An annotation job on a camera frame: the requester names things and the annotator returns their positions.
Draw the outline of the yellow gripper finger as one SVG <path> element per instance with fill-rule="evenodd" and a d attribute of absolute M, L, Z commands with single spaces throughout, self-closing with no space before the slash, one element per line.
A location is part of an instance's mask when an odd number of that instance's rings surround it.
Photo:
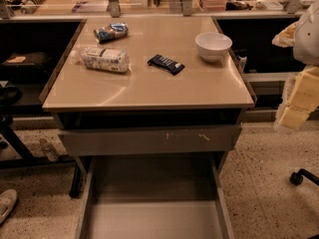
<path fill-rule="evenodd" d="M 319 68 L 306 66 L 298 74 L 288 75 L 274 128 L 278 132 L 298 130 L 318 107 Z"/>
<path fill-rule="evenodd" d="M 272 39 L 272 44 L 281 48 L 293 47 L 296 26 L 296 22 L 290 24 Z"/>

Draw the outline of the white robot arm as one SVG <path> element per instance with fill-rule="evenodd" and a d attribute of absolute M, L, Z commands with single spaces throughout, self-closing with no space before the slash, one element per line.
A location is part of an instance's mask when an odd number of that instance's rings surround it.
<path fill-rule="evenodd" d="M 292 47 L 295 60 L 305 68 L 290 74 L 284 84 L 274 128 L 281 133 L 297 130 L 319 107 L 319 0 L 315 0 L 300 19 L 277 34 L 272 44 Z"/>

